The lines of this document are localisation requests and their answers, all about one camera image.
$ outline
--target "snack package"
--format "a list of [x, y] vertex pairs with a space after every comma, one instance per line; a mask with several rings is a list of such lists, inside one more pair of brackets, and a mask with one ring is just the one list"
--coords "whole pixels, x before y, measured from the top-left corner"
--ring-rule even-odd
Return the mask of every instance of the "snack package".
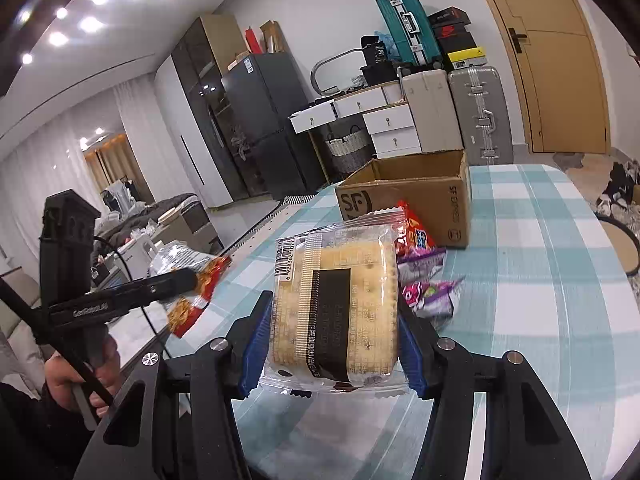
[[390, 379], [403, 215], [376, 212], [278, 240], [263, 385], [352, 391]]
[[453, 282], [415, 282], [407, 285], [402, 294], [413, 313], [430, 319], [437, 329], [453, 317], [460, 300], [462, 280], [464, 278]]
[[411, 255], [398, 258], [398, 280], [401, 286], [413, 282], [428, 282], [444, 266], [447, 250], [414, 249]]
[[396, 240], [396, 255], [399, 258], [404, 256], [410, 256], [412, 249], [424, 249], [431, 251], [435, 248], [433, 239], [429, 236], [424, 226], [418, 220], [418, 217], [409, 208], [409, 205], [404, 200], [399, 200], [397, 207], [401, 208], [404, 212], [404, 217], [407, 222], [406, 231], [399, 235]]
[[161, 303], [168, 309], [169, 330], [182, 337], [209, 305], [213, 289], [220, 276], [230, 265], [230, 256], [212, 256], [187, 247], [184, 242], [171, 242], [160, 248], [149, 267], [152, 276], [188, 267], [198, 275], [198, 286]]

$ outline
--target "teal and white tablecloth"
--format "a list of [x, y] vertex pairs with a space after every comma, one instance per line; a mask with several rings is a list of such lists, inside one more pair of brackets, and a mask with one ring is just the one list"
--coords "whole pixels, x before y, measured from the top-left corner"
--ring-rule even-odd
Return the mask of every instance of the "teal and white tablecloth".
[[[470, 352], [522, 352], [557, 403], [593, 479], [611, 478], [640, 440], [640, 314], [607, 235], [578, 190], [548, 166], [471, 169], [472, 232], [447, 255], [466, 276], [441, 335]], [[291, 216], [218, 284], [181, 339], [193, 352], [273, 290], [275, 240], [341, 221], [334, 188]], [[260, 388], [234, 404], [247, 460], [279, 479], [411, 478], [431, 401], [415, 394], [311, 400]], [[476, 394], [467, 478], [478, 478], [484, 394]]]

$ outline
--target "blue gripper pad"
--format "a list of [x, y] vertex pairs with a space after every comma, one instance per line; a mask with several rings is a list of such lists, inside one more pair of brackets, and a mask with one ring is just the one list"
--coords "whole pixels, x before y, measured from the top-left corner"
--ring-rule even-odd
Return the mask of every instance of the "blue gripper pad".
[[402, 371], [409, 387], [422, 398], [427, 390], [427, 381], [422, 374], [422, 352], [402, 316], [398, 316], [398, 343]]
[[267, 358], [272, 307], [273, 298], [271, 298], [269, 305], [264, 309], [260, 322], [244, 349], [244, 355], [242, 356], [242, 378], [240, 379], [238, 389], [245, 397], [248, 397], [251, 390], [258, 385], [258, 380], [264, 367], [264, 361]]

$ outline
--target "screw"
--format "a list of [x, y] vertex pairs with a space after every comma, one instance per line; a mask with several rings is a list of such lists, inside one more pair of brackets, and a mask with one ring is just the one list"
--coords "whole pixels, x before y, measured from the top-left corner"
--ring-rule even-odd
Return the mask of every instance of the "screw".
[[155, 352], [149, 352], [148, 354], [144, 354], [142, 356], [142, 364], [145, 366], [153, 366], [158, 362], [160, 357]]
[[221, 350], [224, 350], [228, 346], [229, 346], [229, 341], [227, 341], [223, 337], [217, 337], [214, 340], [212, 340], [211, 343], [209, 343], [209, 347], [212, 350], [216, 350], [218, 352], [220, 352]]
[[443, 350], [453, 350], [456, 347], [456, 342], [449, 337], [441, 337], [438, 339], [438, 346]]
[[520, 352], [516, 352], [515, 350], [511, 350], [507, 352], [507, 361], [512, 365], [519, 365], [524, 361], [524, 357]]

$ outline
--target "laundry basket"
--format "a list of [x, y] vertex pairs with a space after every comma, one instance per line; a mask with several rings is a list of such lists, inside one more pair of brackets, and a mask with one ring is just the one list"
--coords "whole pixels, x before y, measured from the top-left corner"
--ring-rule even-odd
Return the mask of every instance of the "laundry basket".
[[325, 141], [331, 152], [335, 169], [340, 173], [351, 174], [359, 170], [371, 160], [373, 155], [371, 137], [356, 124], [354, 126], [357, 131], [341, 139]]

